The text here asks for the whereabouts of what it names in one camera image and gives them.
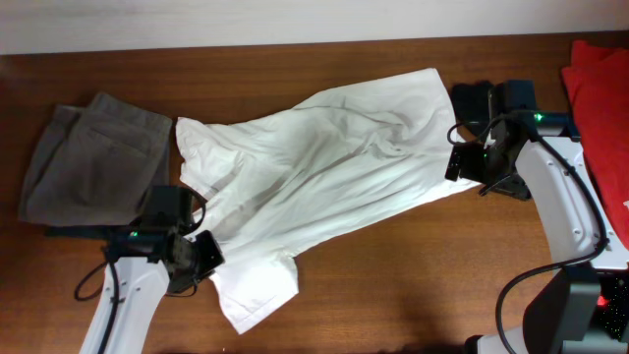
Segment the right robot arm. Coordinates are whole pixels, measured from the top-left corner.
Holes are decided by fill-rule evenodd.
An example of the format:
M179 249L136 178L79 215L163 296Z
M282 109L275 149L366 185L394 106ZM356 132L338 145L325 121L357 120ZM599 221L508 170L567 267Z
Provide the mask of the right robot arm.
M469 337L466 353L625 353L628 250L605 214L572 116L540 110L530 81L459 85L445 172L520 201L534 201L552 262L510 280L496 300L494 335Z

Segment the white polo shirt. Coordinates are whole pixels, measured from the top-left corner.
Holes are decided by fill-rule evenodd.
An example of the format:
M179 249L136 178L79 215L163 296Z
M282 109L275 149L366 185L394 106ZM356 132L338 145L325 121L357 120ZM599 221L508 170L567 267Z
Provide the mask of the white polo shirt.
M445 177L455 117L435 69L331 88L245 123L180 118L181 180L205 198L201 226L225 262L223 315L253 328L299 291L295 258L472 187Z

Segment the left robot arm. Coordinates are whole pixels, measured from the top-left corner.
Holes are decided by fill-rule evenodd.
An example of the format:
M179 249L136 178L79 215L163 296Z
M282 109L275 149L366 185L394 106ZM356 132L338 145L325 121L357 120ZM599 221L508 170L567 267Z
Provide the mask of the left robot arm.
M82 238L101 239L104 271L83 353L140 353L164 297L185 298L224 263L210 231L200 229L205 207L197 192L160 186L149 193L141 215L128 225L87 226Z

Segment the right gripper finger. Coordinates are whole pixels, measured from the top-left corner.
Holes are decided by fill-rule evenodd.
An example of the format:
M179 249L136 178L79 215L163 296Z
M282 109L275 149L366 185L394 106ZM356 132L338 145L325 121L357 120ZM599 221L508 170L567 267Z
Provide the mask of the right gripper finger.
M504 175L489 181L480 189L479 195L483 197L488 193L498 193L519 201L528 201L532 198L526 182L517 173Z
M451 151L444 178L456 182L461 171L461 159L463 155L462 147L454 147Z

